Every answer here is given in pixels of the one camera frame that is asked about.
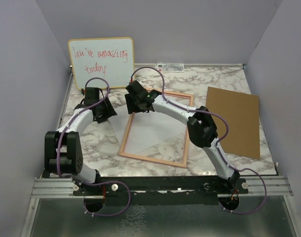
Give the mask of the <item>white photo paper sheet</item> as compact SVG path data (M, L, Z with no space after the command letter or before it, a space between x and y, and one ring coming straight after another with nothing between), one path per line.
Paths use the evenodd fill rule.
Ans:
M127 107L116 108L117 116L109 118L115 136L122 143L126 131L129 114ZM186 126L174 118L162 113L137 113L134 115L131 129L124 149L126 153L142 152L156 144L162 143L176 135L185 135Z

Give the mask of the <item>pink wooden photo frame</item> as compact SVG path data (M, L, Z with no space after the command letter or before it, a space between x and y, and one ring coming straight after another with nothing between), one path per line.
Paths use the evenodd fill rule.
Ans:
M185 168L189 149L188 128L165 114L132 113L121 140L119 155Z

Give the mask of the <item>brown cardboard backing board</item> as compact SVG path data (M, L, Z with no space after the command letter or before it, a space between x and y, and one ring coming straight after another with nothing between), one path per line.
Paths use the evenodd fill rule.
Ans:
M260 159L258 96L209 87L205 107L228 123L229 133L221 141L226 153Z

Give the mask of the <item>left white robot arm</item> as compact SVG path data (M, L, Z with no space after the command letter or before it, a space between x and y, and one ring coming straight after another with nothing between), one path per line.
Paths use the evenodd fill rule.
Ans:
M91 123L100 124L116 115L102 89L86 88L84 98L75 107L72 117L56 131L45 134L45 171L83 182L89 194L98 194L102 187L101 176L97 170L84 164L80 137Z

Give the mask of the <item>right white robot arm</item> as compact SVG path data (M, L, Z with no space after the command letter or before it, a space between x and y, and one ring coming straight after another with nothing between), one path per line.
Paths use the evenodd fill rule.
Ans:
M239 172L227 160L218 138L213 114L204 106L194 108L168 99L163 92L147 91L138 81L126 86L125 100L129 114L157 112L178 120L187 126L189 140L202 148L215 167L220 178L219 187L231 193L237 187Z

